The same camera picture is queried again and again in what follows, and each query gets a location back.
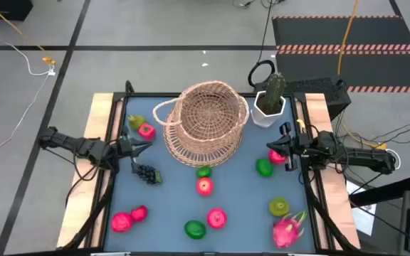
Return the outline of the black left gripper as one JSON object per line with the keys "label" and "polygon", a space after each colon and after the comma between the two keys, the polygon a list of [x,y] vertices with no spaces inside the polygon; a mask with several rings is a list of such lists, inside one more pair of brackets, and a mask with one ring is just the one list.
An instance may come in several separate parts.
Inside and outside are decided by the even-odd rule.
{"label": "black left gripper", "polygon": [[135,158],[137,158],[145,148],[138,148],[134,150],[134,147],[149,147],[152,145],[150,141],[137,140],[130,136],[130,131],[127,127],[123,127],[120,132],[120,137],[117,141],[117,154],[120,159],[129,157],[131,163],[135,163]]}

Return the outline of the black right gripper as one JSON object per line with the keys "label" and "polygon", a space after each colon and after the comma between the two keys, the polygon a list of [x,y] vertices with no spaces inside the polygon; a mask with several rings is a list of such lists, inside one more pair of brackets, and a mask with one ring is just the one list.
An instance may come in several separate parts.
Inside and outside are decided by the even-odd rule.
{"label": "black right gripper", "polygon": [[306,153],[306,149],[310,145],[309,137],[302,129],[300,129],[295,137],[292,137],[290,135],[292,131],[292,124],[290,122],[284,122],[279,130],[282,137],[274,142],[269,142],[268,148],[281,156],[286,156],[288,159],[285,163],[285,170],[294,171],[298,167],[298,162],[294,160],[293,156],[302,156]]}

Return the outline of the red round fruit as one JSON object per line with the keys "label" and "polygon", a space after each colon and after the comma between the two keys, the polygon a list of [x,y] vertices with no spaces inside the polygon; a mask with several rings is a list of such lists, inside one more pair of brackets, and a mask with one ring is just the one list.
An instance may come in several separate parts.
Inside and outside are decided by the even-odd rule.
{"label": "red round fruit", "polygon": [[286,156],[281,156],[279,153],[274,151],[273,149],[270,149],[268,152],[268,160],[275,165],[280,165],[284,164],[287,161]]}

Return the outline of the red bell pepper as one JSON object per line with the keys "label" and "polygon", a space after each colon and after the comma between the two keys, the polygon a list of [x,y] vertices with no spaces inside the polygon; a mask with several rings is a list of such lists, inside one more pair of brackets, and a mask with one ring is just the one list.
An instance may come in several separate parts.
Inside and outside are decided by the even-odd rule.
{"label": "red bell pepper", "polygon": [[145,141],[152,141],[156,137],[156,129],[148,124],[144,123],[138,129],[138,134],[145,140]]}

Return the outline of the green pear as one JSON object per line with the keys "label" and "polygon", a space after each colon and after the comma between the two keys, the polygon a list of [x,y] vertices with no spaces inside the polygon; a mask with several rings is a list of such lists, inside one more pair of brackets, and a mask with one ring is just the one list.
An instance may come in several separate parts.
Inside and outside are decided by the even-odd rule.
{"label": "green pear", "polygon": [[134,131],[138,131],[139,128],[146,122],[145,117],[142,115],[130,115],[127,119],[131,130]]}

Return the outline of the dark grape bunch with leaf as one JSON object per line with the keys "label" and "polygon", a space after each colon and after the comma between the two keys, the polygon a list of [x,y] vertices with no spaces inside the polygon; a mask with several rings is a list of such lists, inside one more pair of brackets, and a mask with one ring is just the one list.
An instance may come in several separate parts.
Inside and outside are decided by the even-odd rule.
{"label": "dark grape bunch with leaf", "polygon": [[155,185],[162,183],[161,173],[150,165],[131,163],[132,172],[137,174],[148,185]]}

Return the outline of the glossy green mango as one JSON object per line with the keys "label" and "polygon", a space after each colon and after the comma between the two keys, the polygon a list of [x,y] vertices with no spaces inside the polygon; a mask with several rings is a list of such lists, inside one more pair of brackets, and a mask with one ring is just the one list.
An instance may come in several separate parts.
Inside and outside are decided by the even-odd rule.
{"label": "glossy green mango", "polygon": [[189,220],[184,225],[184,232],[188,237],[200,240],[206,235],[206,226],[198,220]]}
{"label": "glossy green mango", "polygon": [[270,177],[273,175],[273,165],[268,159],[257,159],[256,171],[260,176]]}

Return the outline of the yellow-green apple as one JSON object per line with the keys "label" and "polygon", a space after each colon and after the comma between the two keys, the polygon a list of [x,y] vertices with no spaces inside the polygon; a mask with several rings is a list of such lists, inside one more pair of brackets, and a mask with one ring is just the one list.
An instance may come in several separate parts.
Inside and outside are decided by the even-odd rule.
{"label": "yellow-green apple", "polygon": [[268,210],[273,216],[281,217],[290,212],[290,204],[285,198],[273,198],[268,205]]}

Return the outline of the small red fruit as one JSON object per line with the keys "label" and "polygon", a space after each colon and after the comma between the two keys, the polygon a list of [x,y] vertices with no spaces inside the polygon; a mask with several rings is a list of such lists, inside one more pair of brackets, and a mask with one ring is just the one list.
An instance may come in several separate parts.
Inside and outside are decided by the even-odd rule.
{"label": "small red fruit", "polygon": [[134,222],[143,222],[148,215],[148,209],[145,205],[140,205],[133,208],[130,212],[131,218]]}

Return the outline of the red apple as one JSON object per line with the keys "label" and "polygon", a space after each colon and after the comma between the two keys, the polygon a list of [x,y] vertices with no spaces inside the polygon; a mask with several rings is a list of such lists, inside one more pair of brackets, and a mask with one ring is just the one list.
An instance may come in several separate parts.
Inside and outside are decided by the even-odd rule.
{"label": "red apple", "polygon": [[227,214],[221,208],[212,208],[207,214],[207,223],[213,229],[222,229],[227,224]]}
{"label": "red apple", "polygon": [[196,183],[196,191],[200,196],[210,196],[214,190],[214,183],[208,177],[200,178]]}

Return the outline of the pink dragon fruit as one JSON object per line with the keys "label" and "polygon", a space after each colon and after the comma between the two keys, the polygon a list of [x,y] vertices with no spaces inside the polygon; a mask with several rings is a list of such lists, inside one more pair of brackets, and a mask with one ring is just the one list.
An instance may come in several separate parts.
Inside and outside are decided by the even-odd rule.
{"label": "pink dragon fruit", "polygon": [[278,249],[285,249],[294,245],[304,232],[303,221],[307,217],[305,211],[295,215],[288,213],[275,221],[272,229],[273,244]]}

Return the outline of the white hexagonal plant pot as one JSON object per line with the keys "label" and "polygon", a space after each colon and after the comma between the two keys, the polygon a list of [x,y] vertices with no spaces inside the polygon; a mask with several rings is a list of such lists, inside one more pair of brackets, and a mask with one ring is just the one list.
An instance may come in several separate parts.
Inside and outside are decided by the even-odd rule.
{"label": "white hexagonal plant pot", "polygon": [[285,109],[285,98],[283,96],[280,97],[280,111],[275,114],[266,114],[261,110],[261,108],[257,105],[258,101],[266,94],[265,91],[257,92],[256,98],[253,103],[253,109],[251,110],[251,118],[253,123],[262,128],[269,128],[275,121],[277,121],[284,112]]}

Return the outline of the wooden table board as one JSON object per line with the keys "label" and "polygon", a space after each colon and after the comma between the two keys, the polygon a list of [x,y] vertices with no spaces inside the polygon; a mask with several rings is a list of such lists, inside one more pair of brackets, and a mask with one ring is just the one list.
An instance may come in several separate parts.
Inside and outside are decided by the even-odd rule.
{"label": "wooden table board", "polygon": [[[107,124],[112,107],[112,93],[95,93],[85,127],[85,137],[105,137],[110,130]],[[98,176],[94,176],[95,169],[89,161],[76,161],[79,173],[73,176],[73,190],[67,196],[62,226],[58,236],[57,246],[62,247],[73,239],[92,211],[93,199],[101,196],[97,192]]]}
{"label": "wooden table board", "polygon": [[[310,123],[317,127],[319,131],[325,130],[331,132],[332,125],[325,96],[323,94],[312,93],[306,94],[305,97]],[[327,211],[331,219],[349,242],[360,249],[344,175],[336,172],[334,164],[321,170],[320,174],[322,187],[325,192]]]}

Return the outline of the green cactus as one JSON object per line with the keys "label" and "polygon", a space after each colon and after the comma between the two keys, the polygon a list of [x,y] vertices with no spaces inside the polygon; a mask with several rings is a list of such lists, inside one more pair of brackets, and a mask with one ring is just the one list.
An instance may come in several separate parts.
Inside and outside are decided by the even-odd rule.
{"label": "green cactus", "polygon": [[285,78],[281,73],[273,73],[268,80],[268,86],[264,97],[264,107],[268,114],[280,111],[280,97],[283,95],[284,90]]}

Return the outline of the black perforated computer case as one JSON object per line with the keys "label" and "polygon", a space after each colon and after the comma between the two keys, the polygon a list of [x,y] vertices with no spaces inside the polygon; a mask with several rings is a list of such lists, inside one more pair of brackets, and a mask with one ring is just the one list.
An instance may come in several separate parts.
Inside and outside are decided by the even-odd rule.
{"label": "black perforated computer case", "polygon": [[[266,91],[269,78],[263,82],[254,83],[252,78],[248,78],[248,83],[253,87],[254,92]],[[333,120],[340,114],[350,103],[351,99],[347,93],[347,86],[341,79],[333,80],[332,78],[316,78],[311,80],[286,80],[285,90],[282,96],[295,93],[322,93],[325,96],[329,117]],[[261,103],[257,105],[263,112],[268,114],[264,107],[264,97],[261,98]]]}

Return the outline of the white paper sheet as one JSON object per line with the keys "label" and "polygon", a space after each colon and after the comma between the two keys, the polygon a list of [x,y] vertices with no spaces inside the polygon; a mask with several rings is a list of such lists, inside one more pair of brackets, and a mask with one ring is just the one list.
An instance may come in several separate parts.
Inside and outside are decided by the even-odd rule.
{"label": "white paper sheet", "polygon": [[[365,188],[359,188],[357,184],[352,183],[351,181],[346,182],[346,189],[349,195],[352,192],[360,193],[366,191]],[[358,231],[368,236],[372,235],[374,225],[374,214],[376,213],[376,209],[376,204],[362,206],[362,209],[352,209],[352,216],[354,218],[354,222]]]}

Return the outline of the black desk beam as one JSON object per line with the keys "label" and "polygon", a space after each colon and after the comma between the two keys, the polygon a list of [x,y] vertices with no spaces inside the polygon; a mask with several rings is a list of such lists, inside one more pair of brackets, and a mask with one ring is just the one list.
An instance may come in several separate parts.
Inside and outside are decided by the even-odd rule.
{"label": "black desk beam", "polygon": [[349,196],[351,203],[357,206],[367,206],[401,198],[406,191],[410,191],[410,178]]}

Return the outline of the black hazard-striped floor mat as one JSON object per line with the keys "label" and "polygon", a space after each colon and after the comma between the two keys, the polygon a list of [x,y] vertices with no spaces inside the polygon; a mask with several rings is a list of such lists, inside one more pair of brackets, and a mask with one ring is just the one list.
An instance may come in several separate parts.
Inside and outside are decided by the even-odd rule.
{"label": "black hazard-striped floor mat", "polygon": [[275,16],[280,50],[410,51],[410,31],[400,16]]}
{"label": "black hazard-striped floor mat", "polygon": [[276,64],[286,80],[340,78],[350,92],[410,92],[410,51],[344,55],[281,51]]}

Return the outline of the black box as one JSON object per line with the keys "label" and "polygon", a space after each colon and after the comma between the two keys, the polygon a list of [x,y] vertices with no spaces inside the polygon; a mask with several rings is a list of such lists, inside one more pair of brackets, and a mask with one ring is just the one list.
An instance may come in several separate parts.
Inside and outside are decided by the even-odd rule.
{"label": "black box", "polygon": [[24,21],[32,8],[31,0],[0,0],[0,14],[10,21]]}

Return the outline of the black frame strut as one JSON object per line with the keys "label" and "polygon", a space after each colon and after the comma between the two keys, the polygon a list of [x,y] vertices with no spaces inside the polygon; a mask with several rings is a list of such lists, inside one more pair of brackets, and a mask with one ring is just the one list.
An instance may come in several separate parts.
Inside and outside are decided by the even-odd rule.
{"label": "black frame strut", "polygon": [[62,246],[61,250],[75,250],[78,248],[85,236],[89,233],[89,230],[94,226],[95,221],[102,209],[110,202],[110,197],[114,187],[114,180],[115,175],[111,174],[109,177],[109,184],[107,185],[102,198],[98,201],[96,207],[91,211],[80,230],[73,236],[70,242]]}
{"label": "black frame strut", "polygon": [[355,247],[344,236],[344,234],[339,230],[339,228],[336,226],[336,224],[331,219],[328,212],[321,205],[319,199],[314,194],[314,192],[312,190],[312,187],[310,185],[311,181],[309,179],[308,171],[302,171],[302,177],[303,177],[303,181],[304,181],[304,187],[305,187],[305,193],[306,193],[307,201],[318,212],[320,217],[323,219],[323,222],[324,222],[325,226],[330,229],[332,237],[336,239],[336,241],[339,243],[339,245],[341,246],[341,248],[344,251],[349,251],[349,252],[350,251],[354,251],[354,252],[358,251],[359,249],[357,247]]}

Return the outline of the black table frame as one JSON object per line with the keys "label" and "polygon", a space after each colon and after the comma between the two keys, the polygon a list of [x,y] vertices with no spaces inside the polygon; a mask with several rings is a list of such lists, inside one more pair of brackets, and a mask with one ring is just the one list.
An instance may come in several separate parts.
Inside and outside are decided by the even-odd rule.
{"label": "black table frame", "polygon": [[130,114],[151,117],[158,109],[165,118],[174,108],[182,116],[155,124],[156,139],[138,161],[160,170],[162,182],[148,185],[133,172],[130,160],[119,160],[109,215],[147,207],[147,219],[125,233],[107,228],[104,252],[132,255],[169,253],[277,252],[272,238],[270,200],[283,197],[291,215],[309,211],[301,169],[275,167],[269,177],[256,170],[267,157],[268,143],[280,137],[289,122],[290,135],[299,132],[297,110],[288,98],[280,119],[269,128],[256,126],[246,116],[254,97],[241,98],[219,86],[195,90],[188,97],[133,97],[125,105]]}

